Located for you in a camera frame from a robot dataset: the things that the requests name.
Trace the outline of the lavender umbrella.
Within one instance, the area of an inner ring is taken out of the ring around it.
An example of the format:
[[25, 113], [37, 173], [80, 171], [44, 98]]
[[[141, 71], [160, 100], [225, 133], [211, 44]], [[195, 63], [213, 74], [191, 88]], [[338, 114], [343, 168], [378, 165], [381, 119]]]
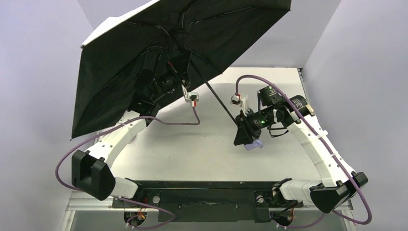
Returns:
[[[82, 43], [71, 136], [102, 130], [109, 115], [86, 110], [92, 98], [122, 69], [128, 74], [150, 70], [164, 74], [172, 67], [188, 71], [192, 91], [219, 76], [291, 10], [289, 0], [152, 0], [122, 16], [104, 20]], [[144, 103], [160, 109], [183, 96], [153, 95], [137, 87]]]

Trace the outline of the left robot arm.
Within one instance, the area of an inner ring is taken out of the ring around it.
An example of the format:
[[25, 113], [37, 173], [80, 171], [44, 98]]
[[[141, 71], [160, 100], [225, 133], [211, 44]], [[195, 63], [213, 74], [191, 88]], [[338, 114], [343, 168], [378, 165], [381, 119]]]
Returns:
[[133, 198], [138, 185], [131, 180], [115, 177], [111, 167], [122, 150], [143, 131], [157, 121], [164, 121], [156, 117], [160, 105], [155, 104], [148, 111], [136, 108], [139, 103], [144, 103], [139, 96], [130, 98], [131, 93], [137, 93], [137, 87], [161, 88], [163, 93], [170, 92], [180, 86], [187, 103], [191, 104], [193, 113], [199, 95], [188, 92], [191, 81], [188, 71], [175, 71], [172, 67], [160, 78], [153, 78], [150, 70], [142, 70], [138, 74], [128, 74], [122, 69], [113, 77], [108, 78], [101, 89], [92, 98], [86, 110], [100, 111], [100, 107], [107, 104], [108, 108], [102, 113], [109, 118], [106, 123], [98, 122], [101, 133], [78, 144], [68, 152], [71, 155], [71, 181], [73, 190], [83, 191], [98, 200], [109, 196]]

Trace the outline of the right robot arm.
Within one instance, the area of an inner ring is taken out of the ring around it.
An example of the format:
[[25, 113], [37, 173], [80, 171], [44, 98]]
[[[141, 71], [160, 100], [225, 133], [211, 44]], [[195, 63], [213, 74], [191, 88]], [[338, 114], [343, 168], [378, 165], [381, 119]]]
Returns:
[[330, 213], [361, 192], [368, 183], [367, 176], [356, 172], [342, 159], [305, 97], [288, 98], [273, 86], [262, 88], [257, 95], [259, 105], [264, 107], [257, 112], [247, 105], [245, 95], [236, 92], [231, 97], [231, 104], [241, 108], [235, 118], [234, 145], [243, 145], [247, 150], [260, 146], [261, 130], [280, 123], [303, 147], [320, 177], [309, 181], [284, 179], [273, 186], [275, 197], [284, 201], [311, 202], [321, 212]]

